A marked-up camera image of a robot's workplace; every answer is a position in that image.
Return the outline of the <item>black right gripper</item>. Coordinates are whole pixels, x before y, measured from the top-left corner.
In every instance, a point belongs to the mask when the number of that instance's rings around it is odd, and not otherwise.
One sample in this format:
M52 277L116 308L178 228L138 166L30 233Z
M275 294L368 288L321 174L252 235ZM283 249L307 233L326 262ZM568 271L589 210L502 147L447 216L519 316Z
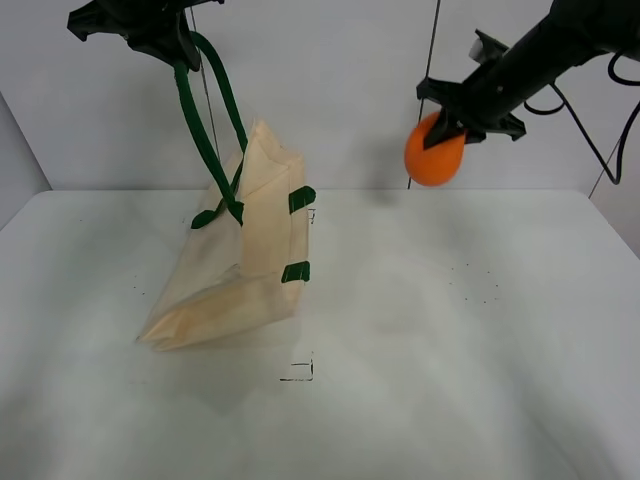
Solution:
M470 57L478 67L463 82L425 77L417 86L420 100L430 100L440 110L425 120L425 150L457 137L466 144L483 142L489 133L505 134L516 141L526 134L524 123L512 114L514 106L504 87L491 77L501 66L508 47L493 37L476 32Z

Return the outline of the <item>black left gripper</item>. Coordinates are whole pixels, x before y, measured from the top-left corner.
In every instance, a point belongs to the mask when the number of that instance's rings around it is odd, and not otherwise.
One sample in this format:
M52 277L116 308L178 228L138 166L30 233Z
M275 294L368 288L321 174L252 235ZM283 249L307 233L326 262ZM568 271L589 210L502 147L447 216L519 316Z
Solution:
M189 7L189 1L90 1L69 13L67 29L83 42L97 33L119 35L134 51L198 72L200 53L185 16Z

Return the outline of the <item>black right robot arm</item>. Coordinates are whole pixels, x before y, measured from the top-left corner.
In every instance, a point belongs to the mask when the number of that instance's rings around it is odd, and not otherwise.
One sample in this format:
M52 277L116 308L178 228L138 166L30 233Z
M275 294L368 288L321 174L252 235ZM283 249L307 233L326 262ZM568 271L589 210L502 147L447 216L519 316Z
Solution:
M426 149L460 135L480 143L489 133L526 134L513 111L564 72L607 53L639 58L637 0L555 1L549 13L509 47L477 31L469 56L478 67L462 82L427 76L417 96L441 107Z

